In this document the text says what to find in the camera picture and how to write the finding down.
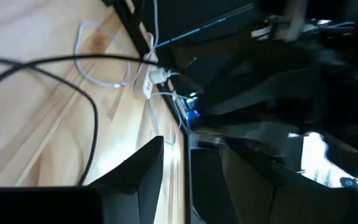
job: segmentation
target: white cord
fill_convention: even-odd
[[[75,55],[78,53],[78,50],[80,48],[81,33],[82,33],[82,30],[85,27],[96,27],[97,29],[101,29],[101,30],[105,31],[105,33],[107,33],[113,41],[117,41],[115,39],[115,36],[109,31],[109,29],[107,27],[104,27],[101,24],[98,24],[97,22],[90,22],[90,21],[83,22],[80,25],[80,28],[78,29],[77,37],[76,37],[76,40],[75,40],[75,45],[74,45],[74,54]],[[83,75],[87,80],[89,80],[89,81],[91,81],[93,83],[96,83],[98,85],[114,87],[114,88],[119,88],[121,85],[125,85],[124,82],[122,82],[122,83],[108,83],[108,82],[103,82],[101,80],[98,80],[98,79],[95,79],[95,78],[91,77],[90,75],[88,75],[82,69],[82,66],[80,65],[78,60],[75,60],[75,67],[81,73],[81,75]],[[131,74],[131,66],[130,66],[130,64],[128,62],[127,63],[127,76],[126,76],[125,80],[129,77],[130,74]]]
[[[154,45],[151,45],[151,48],[150,48],[150,52],[146,55],[145,59],[146,60],[150,60],[150,57],[152,56],[157,44],[158,44],[158,39],[160,38],[160,31],[159,31],[159,28],[158,28],[158,4],[157,4],[157,0],[153,0],[153,3],[154,3],[154,27],[155,27],[155,42],[154,42]],[[137,80],[137,77],[139,77],[139,73],[140,73],[140,70],[141,68],[143,67],[143,63],[139,66],[139,68],[137,69],[137,73],[136,73],[136,76],[135,78],[133,79],[133,81],[131,82],[126,82],[127,78],[122,82],[122,84],[124,85],[132,85],[135,83],[135,81]]]
[[[172,141],[172,142],[164,141],[165,143],[167,143],[167,144],[173,146],[173,145],[176,143],[179,130],[180,130],[181,125],[182,125],[182,123],[183,123],[183,121],[181,120],[180,112],[179,112],[178,105],[177,105],[177,102],[176,102],[176,100],[175,100],[175,97],[177,97],[177,98],[182,98],[182,99],[187,99],[187,100],[188,100],[188,99],[191,99],[191,98],[185,97],[185,96],[176,95],[176,94],[174,94],[174,93],[153,93],[153,94],[151,94],[150,99],[149,99],[149,109],[150,109],[150,112],[151,112],[152,117],[153,117],[154,126],[155,126],[155,128],[156,128],[156,130],[157,130],[157,135],[160,134],[160,131],[159,131],[159,129],[158,129],[157,118],[155,117],[154,110],[153,110],[153,107],[152,107],[152,104],[151,104],[151,100],[152,100],[153,96],[157,96],[157,95],[169,95],[169,96],[172,96],[172,98],[173,98],[173,104],[174,104],[174,106],[175,106],[175,110],[176,110],[176,112],[179,114],[179,121],[180,121],[180,122],[179,122],[179,127],[178,127],[178,129],[175,131],[175,136],[174,136],[174,138],[173,138],[173,141]]]

